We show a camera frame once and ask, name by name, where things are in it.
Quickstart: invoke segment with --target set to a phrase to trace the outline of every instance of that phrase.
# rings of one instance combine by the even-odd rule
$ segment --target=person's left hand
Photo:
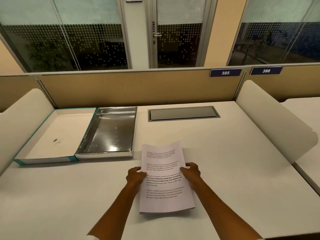
[[[138,193],[140,190],[140,185],[143,182],[144,178],[147,176],[146,172],[137,172],[141,167],[134,167],[128,170],[128,176],[126,177],[127,185],[133,187],[135,193]]]

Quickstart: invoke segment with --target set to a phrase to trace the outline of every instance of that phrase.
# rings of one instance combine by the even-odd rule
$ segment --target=forearm
[[[100,240],[120,240],[135,196],[134,187],[127,184],[88,235]]]
[[[198,195],[221,240],[257,240],[261,238],[202,179],[195,183],[194,191]]]

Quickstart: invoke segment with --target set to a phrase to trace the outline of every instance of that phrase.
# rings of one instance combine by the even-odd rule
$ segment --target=white box
[[[96,108],[56,109],[23,145],[18,164],[78,161],[74,156]]]

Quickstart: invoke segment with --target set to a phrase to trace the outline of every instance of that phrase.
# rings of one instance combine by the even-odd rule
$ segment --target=hand
[[[134,167],[128,170],[128,176],[126,177],[127,185],[133,187],[137,194],[140,190],[140,185],[143,179],[147,176],[146,172],[137,172],[141,167]]]
[[[200,171],[198,165],[194,162],[187,162],[186,166],[190,168],[180,167],[180,171],[183,173],[184,177],[189,181],[191,189],[195,189],[195,184],[200,182],[202,178],[200,177]]]

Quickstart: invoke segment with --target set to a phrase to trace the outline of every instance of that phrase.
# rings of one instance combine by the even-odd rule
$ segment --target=door handle
[[[157,35],[155,35],[155,33],[153,33],[153,37],[161,37],[162,33],[157,33]]]

